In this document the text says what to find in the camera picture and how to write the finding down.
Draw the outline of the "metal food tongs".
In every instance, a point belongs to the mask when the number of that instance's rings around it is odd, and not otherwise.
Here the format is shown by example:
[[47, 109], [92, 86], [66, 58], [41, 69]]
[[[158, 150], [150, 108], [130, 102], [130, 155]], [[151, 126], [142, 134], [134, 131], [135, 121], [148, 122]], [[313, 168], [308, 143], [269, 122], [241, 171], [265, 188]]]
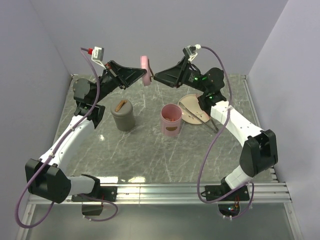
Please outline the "metal food tongs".
[[200, 123], [202, 123], [204, 126], [208, 127], [210, 130], [214, 131], [215, 133], [217, 133], [219, 131], [219, 129], [216, 125], [213, 125], [213, 127], [211, 127], [208, 123], [204, 122], [202, 119], [200, 119], [194, 113], [192, 113], [182, 102], [179, 102], [178, 105], [180, 107], [182, 107], [183, 110], [187, 111], [195, 119], [197, 119]]

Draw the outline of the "pink cylindrical container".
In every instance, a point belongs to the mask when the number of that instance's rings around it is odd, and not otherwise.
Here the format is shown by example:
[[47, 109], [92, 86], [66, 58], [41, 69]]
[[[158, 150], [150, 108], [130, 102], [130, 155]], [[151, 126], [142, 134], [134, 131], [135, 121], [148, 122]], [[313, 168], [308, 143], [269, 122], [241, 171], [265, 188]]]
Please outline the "pink cylindrical container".
[[[170, 122], [165, 118], [175, 118], [176, 121]], [[160, 112], [160, 131], [163, 135], [168, 137], [175, 137], [180, 132], [182, 122], [182, 110], [173, 103], [166, 104]]]

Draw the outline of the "grey cylindrical container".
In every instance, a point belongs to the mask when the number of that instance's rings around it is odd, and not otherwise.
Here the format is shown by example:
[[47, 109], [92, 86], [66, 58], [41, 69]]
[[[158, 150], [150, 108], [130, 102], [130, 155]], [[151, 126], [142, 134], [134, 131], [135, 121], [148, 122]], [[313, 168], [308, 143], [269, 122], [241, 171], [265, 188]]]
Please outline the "grey cylindrical container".
[[122, 132], [128, 132], [134, 128], [136, 121], [133, 111], [125, 117], [113, 116], [116, 127]]

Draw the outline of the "grey lid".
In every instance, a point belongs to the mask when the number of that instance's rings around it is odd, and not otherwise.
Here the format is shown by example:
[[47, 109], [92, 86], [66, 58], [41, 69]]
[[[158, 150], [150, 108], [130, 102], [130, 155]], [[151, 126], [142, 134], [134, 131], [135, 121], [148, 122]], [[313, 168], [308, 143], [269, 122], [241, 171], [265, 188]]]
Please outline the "grey lid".
[[111, 104], [110, 112], [113, 116], [123, 118], [133, 112], [133, 105], [127, 99], [116, 100]]

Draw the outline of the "pink lid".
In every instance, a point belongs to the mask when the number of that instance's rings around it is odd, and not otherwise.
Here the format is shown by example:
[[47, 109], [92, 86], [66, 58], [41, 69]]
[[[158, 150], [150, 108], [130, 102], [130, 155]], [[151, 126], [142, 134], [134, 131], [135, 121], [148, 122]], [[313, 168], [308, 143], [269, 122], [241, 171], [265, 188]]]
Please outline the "pink lid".
[[149, 86], [152, 82], [152, 71], [150, 68], [150, 61], [149, 58], [146, 55], [142, 55], [140, 57], [140, 67], [144, 70], [146, 70], [145, 75], [142, 77], [143, 85]]

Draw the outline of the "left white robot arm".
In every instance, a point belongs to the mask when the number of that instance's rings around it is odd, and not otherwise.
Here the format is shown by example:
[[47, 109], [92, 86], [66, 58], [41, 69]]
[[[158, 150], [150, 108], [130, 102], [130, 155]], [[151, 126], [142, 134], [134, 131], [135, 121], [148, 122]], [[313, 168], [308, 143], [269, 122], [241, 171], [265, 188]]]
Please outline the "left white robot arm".
[[91, 175], [66, 176], [65, 170], [82, 142], [101, 122], [105, 106], [98, 102], [115, 89], [125, 90], [148, 73], [145, 68], [124, 67], [111, 60], [97, 82], [77, 79], [72, 86], [74, 115], [57, 141], [39, 159], [25, 165], [29, 193], [62, 203], [68, 196], [83, 194], [89, 201], [101, 196], [100, 179]]

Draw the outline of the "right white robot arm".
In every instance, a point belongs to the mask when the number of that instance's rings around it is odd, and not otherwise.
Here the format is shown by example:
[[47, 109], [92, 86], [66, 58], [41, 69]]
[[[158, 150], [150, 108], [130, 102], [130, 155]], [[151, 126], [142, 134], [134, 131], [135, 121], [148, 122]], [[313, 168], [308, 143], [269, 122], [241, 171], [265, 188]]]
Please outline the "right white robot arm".
[[232, 200], [239, 189], [259, 173], [278, 163], [276, 134], [254, 125], [232, 106], [232, 98], [223, 96], [221, 89], [230, 86], [225, 67], [213, 67], [206, 73], [183, 57], [177, 65], [157, 72], [154, 80], [171, 88], [187, 85], [202, 92], [197, 98], [201, 110], [222, 124], [214, 140], [228, 130], [242, 147], [239, 165], [221, 180], [212, 203]]

